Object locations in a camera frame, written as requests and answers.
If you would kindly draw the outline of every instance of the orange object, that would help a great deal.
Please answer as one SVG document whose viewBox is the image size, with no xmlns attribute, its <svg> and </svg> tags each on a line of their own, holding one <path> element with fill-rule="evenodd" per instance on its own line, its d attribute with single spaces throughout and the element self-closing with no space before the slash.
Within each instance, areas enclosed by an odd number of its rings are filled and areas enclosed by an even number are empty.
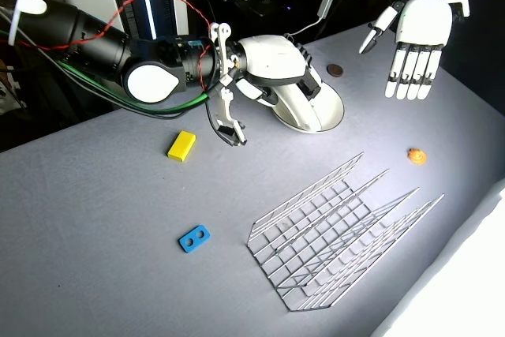
<svg viewBox="0 0 505 337">
<path fill-rule="evenodd" d="M 424 165 L 428 157 L 426 156 L 426 153 L 420 149 L 410 149 L 409 159 L 410 161 L 412 161 L 412 163 L 415 163 L 416 165 Z"/>
</svg>

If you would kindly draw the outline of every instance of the dark background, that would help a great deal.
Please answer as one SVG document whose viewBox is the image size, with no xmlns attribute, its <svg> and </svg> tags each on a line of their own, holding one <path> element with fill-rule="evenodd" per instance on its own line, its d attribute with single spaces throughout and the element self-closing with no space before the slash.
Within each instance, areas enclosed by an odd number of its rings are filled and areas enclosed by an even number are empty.
<svg viewBox="0 0 505 337">
<path fill-rule="evenodd" d="M 190 0 L 209 18 L 232 26 L 234 39 L 259 34 L 295 32 L 317 19 L 321 0 Z M 454 22 L 441 66 L 472 91 L 505 114 L 503 53 L 505 9 L 501 0 L 469 0 L 470 17 Z M 296 36 L 308 43 L 375 20 L 389 0 L 334 0 L 328 18 Z M 204 26 L 189 12 L 189 30 L 204 35 Z M 0 152 L 112 110 L 100 99 L 65 82 L 51 72 L 34 51 L 0 45 L 0 59 L 14 67 L 35 67 L 15 73 L 18 96 L 27 110 L 0 116 Z"/>
</svg>

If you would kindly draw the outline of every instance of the yellow block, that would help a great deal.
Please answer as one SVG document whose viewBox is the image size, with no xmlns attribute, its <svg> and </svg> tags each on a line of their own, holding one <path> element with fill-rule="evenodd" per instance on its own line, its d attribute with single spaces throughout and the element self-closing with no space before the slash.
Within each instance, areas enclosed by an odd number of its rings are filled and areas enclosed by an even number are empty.
<svg viewBox="0 0 505 337">
<path fill-rule="evenodd" d="M 196 135 L 182 130 L 167 155 L 172 159 L 184 162 L 195 141 Z"/>
</svg>

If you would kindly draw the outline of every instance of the gray table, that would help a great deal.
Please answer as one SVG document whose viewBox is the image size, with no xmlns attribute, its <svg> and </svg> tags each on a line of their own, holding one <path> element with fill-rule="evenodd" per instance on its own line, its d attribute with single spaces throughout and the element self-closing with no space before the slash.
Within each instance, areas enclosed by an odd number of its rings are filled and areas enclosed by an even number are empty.
<svg viewBox="0 0 505 337">
<path fill-rule="evenodd" d="M 204 110 L 173 122 L 119 110 L 2 153 L 0 335 L 369 335 L 505 175 L 505 118 L 443 70 L 424 102 L 384 98 L 393 35 L 359 57 L 366 32 L 309 44 L 346 105 L 326 134 L 237 96 L 244 148 L 216 138 Z M 180 129 L 198 136 L 185 163 L 165 156 Z M 371 206 L 418 185 L 408 208 L 447 196 L 335 307 L 288 313 L 245 247 L 251 224 L 362 151 L 352 182 L 391 169 Z M 199 223 L 211 240 L 185 254 L 177 239 Z"/>
</svg>

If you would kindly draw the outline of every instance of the metal dish rack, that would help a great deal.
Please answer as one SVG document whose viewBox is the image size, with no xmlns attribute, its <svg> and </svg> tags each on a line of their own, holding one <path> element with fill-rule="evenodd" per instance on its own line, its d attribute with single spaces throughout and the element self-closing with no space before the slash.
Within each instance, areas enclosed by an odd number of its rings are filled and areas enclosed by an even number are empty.
<svg viewBox="0 0 505 337">
<path fill-rule="evenodd" d="M 344 178 L 363 153 L 258 219 L 247 246 L 290 311 L 333 306 L 442 198 L 395 219 L 419 189 L 371 210 Z"/>
</svg>

